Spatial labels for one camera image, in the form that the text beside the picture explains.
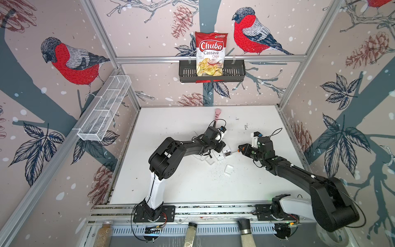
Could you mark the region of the white remote control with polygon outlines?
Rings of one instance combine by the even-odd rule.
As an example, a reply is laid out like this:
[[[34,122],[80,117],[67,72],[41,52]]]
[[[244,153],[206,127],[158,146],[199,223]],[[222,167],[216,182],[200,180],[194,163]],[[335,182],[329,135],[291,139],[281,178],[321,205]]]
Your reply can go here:
[[[226,146],[222,149],[222,153],[223,153],[223,156],[224,156],[224,157],[228,157],[228,156],[232,155],[231,148],[230,148],[228,145],[226,145]]]
[[[224,160],[225,159],[225,157],[224,157],[224,155],[223,155],[223,153],[222,152],[214,152],[214,155],[215,155],[215,157],[216,157],[216,159],[217,159],[217,161],[218,162],[220,162],[220,161],[222,161],[222,160]]]

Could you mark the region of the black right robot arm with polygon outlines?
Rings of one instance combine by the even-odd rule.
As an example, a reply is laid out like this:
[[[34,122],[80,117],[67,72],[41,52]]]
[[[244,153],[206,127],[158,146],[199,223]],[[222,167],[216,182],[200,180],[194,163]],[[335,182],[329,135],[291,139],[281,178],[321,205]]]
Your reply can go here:
[[[277,156],[269,137],[259,137],[256,147],[251,144],[240,145],[238,151],[259,162],[271,174],[307,192],[311,197],[313,217],[324,230],[334,232],[360,220],[354,202],[339,179],[312,174]]]

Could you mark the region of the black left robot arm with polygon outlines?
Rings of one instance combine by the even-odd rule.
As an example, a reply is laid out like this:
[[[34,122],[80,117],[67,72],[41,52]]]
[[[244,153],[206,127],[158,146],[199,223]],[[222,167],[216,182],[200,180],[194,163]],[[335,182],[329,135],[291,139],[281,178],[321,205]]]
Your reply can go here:
[[[155,220],[161,214],[164,203],[164,182],[177,170],[182,159],[190,155],[210,156],[212,151],[222,152],[226,146],[222,140],[226,128],[209,126],[205,133],[193,137],[190,141],[176,141],[166,138],[149,158],[151,172],[150,187],[147,196],[142,201],[144,212]]]

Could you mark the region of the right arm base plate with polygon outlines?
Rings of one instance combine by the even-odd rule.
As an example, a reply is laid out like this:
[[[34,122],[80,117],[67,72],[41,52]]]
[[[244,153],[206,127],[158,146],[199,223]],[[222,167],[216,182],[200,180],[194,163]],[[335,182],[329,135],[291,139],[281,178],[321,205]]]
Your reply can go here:
[[[258,221],[299,221],[300,219],[299,216],[287,214],[283,210],[273,214],[271,207],[270,204],[256,204],[252,214],[257,216]]]

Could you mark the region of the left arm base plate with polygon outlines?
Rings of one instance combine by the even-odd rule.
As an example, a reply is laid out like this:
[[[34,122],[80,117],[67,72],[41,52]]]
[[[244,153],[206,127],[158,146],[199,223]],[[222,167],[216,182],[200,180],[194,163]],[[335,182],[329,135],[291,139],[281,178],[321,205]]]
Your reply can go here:
[[[158,209],[153,210],[146,205],[138,204],[132,213],[133,223],[149,223],[149,222],[174,222],[175,206],[161,205]]]

